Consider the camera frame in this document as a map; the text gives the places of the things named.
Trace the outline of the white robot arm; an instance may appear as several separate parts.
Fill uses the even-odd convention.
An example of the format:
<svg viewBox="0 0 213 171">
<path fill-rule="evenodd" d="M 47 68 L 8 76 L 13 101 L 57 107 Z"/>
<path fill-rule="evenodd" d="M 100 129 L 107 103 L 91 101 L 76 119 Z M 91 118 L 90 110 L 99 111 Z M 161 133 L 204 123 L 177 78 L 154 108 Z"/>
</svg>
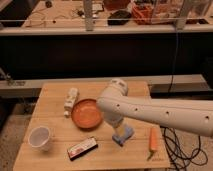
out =
<svg viewBox="0 0 213 171">
<path fill-rule="evenodd" d="M 124 117 L 213 137 L 213 101 L 129 97 L 128 85 L 112 79 L 97 98 L 105 121 L 118 127 Z"/>
</svg>

